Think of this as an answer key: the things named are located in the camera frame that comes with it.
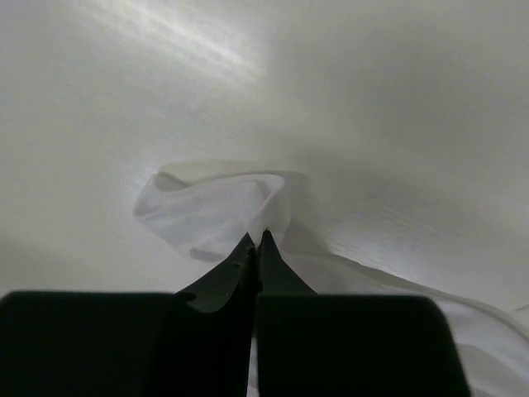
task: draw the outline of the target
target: white cloth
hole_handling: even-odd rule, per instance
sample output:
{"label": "white cloth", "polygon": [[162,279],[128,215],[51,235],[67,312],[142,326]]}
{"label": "white cloth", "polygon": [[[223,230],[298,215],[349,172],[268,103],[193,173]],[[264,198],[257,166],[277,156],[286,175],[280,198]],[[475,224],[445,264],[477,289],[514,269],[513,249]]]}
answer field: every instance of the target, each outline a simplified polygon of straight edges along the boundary
{"label": "white cloth", "polygon": [[[161,173],[141,192],[135,216],[185,255],[190,265],[211,267],[247,232],[259,245],[263,231],[269,229],[281,246],[290,224],[288,193],[278,175],[238,175],[189,185]],[[448,319],[474,396],[529,395],[529,338],[505,313],[343,258],[282,253],[320,293],[429,296]],[[248,395],[257,395],[256,387],[253,355]]]}

